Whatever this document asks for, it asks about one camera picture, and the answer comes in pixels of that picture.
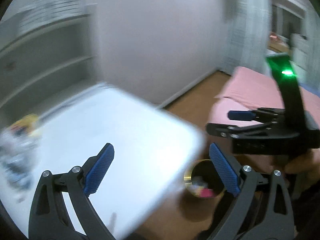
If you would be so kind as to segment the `operator hand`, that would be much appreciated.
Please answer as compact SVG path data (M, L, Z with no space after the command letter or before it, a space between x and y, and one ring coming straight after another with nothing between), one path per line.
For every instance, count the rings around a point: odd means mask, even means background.
M288 164L280 164L275 156L236 154L242 165L249 165L259 172L271 173L280 170L286 174L306 173L310 181L319 180L319 149L311 149L307 154L293 159Z

